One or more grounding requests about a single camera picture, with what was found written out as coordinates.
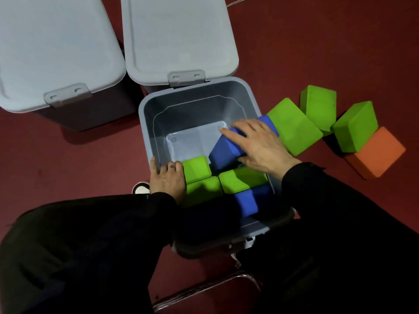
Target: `blue foam block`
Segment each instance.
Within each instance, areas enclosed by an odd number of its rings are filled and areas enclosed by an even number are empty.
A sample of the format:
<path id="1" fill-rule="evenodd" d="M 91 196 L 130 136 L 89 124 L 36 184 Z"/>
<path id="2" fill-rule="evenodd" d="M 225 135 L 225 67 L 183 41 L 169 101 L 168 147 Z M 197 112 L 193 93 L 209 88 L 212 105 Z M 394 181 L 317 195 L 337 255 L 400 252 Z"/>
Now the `blue foam block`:
<path id="1" fill-rule="evenodd" d="M 271 185 L 267 183 L 232 196 L 240 208 L 242 217 L 247 217 L 257 213 L 259 209 L 270 205 L 274 192 Z"/>
<path id="2" fill-rule="evenodd" d="M 261 116 L 258 120 L 266 123 L 270 129 L 276 134 L 278 137 L 278 131 L 276 130 L 274 124 L 270 120 L 269 116 Z M 242 131 L 231 128 L 233 132 L 236 132 L 242 136 L 246 136 Z M 221 136 L 215 147 L 212 149 L 211 153 L 209 154 L 208 158 L 211 161 L 212 166 L 216 170 L 221 170 L 223 168 L 228 167 L 229 165 L 233 164 L 237 158 L 244 156 L 246 153 L 239 147 L 236 143 L 230 141 L 225 136 Z"/>

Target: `red floor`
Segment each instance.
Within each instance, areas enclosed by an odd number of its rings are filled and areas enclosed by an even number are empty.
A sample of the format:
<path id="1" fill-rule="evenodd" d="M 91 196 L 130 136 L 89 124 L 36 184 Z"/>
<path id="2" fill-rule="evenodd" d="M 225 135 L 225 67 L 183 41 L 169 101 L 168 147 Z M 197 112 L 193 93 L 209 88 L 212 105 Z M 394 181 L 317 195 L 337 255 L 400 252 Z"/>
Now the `red floor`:
<path id="1" fill-rule="evenodd" d="M 103 2 L 122 41 L 120 1 Z M 299 158 L 327 167 L 327 173 L 419 231 L 417 13 L 419 0 L 248 0 L 229 9 L 240 57 L 235 75 L 250 84 L 262 113 L 285 97 L 297 103 L 308 84 L 337 90 L 338 113 L 356 102 L 374 102 L 379 124 L 407 148 L 381 178 L 362 180 L 324 141 Z M 71 133 L 34 114 L 0 110 L 0 132 L 0 238 L 28 209 L 58 200 L 129 193 L 149 176 L 135 115 Z M 165 248 L 150 297 L 154 301 L 170 295 L 232 264 L 229 256 L 184 260 Z M 199 312 L 196 306 L 202 302 L 211 313 L 228 308 L 227 301 L 211 294 L 171 313 Z"/>

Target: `yoga block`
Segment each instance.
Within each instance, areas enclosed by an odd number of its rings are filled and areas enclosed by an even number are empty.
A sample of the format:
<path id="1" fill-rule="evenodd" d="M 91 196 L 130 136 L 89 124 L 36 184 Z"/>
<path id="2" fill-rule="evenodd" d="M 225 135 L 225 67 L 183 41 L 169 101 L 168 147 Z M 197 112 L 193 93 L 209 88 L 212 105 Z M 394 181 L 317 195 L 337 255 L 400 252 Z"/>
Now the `yoga block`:
<path id="1" fill-rule="evenodd" d="M 289 99 L 285 98 L 268 112 L 281 141 L 293 156 L 305 151 L 323 137 L 323 133 Z"/>
<path id="2" fill-rule="evenodd" d="M 266 123 L 270 127 L 270 129 L 276 134 L 276 136 L 278 136 L 278 131 L 276 131 L 274 124 L 268 116 L 261 116 L 258 118 L 258 120 Z M 245 134 L 236 128 L 231 128 L 230 130 L 245 137 Z M 244 156 L 245 154 L 246 153 L 241 149 L 241 147 L 239 147 L 236 143 L 230 141 L 222 135 L 218 139 L 215 147 L 212 149 L 208 158 L 211 161 L 211 164 L 214 167 L 214 169 L 222 170 L 228 167 L 229 165 L 233 164 L 235 160 L 237 160 L 239 157 Z"/>
<path id="3" fill-rule="evenodd" d="M 357 153 L 345 159 L 364 178 L 380 177 L 406 148 L 385 128 L 380 127 Z"/>
<path id="4" fill-rule="evenodd" d="M 212 200 L 223 195 L 220 180 L 213 176 L 186 185 L 186 198 L 182 202 L 183 208 L 188 208 Z"/>
<path id="5" fill-rule="evenodd" d="M 218 178 L 226 194 L 243 192 L 244 190 L 268 183 L 266 174 L 247 166 L 223 172 Z"/>
<path id="6" fill-rule="evenodd" d="M 323 136 L 336 122 L 336 91 L 308 85 L 300 95 L 300 109 L 320 129 Z"/>
<path id="7" fill-rule="evenodd" d="M 269 183 L 244 190 L 243 192 L 231 195 L 238 205 L 241 216 L 246 217 L 257 213 L 259 209 L 272 203 L 274 192 Z"/>
<path id="8" fill-rule="evenodd" d="M 359 152 L 378 129 L 373 103 L 354 104 L 332 128 L 342 152 Z"/>
<path id="9" fill-rule="evenodd" d="M 211 169 L 205 155 L 182 162 L 186 184 L 211 177 Z"/>

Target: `black sleeve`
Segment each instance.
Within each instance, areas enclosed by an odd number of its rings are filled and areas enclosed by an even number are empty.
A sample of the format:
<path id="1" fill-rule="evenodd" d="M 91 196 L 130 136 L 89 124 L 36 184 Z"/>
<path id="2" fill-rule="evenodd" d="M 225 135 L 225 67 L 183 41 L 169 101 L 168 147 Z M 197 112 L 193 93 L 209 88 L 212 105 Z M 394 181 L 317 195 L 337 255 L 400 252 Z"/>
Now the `black sleeve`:
<path id="1" fill-rule="evenodd" d="M 176 209 L 170 195 L 155 193 L 112 218 L 24 313 L 153 313 L 148 284 Z"/>
<path id="2" fill-rule="evenodd" d="M 311 163 L 291 168 L 282 196 L 310 229 L 321 263 L 337 284 L 385 299 L 417 289 L 419 235 L 373 201 Z"/>

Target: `shoe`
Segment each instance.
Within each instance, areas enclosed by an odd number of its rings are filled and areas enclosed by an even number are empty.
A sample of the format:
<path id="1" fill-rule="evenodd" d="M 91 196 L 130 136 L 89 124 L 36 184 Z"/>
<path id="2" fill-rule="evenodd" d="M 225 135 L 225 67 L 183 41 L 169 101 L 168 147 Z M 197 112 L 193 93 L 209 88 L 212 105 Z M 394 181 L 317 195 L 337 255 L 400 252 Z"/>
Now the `shoe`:
<path id="1" fill-rule="evenodd" d="M 150 184 L 147 182 L 139 182 L 132 189 L 133 194 L 150 194 Z"/>

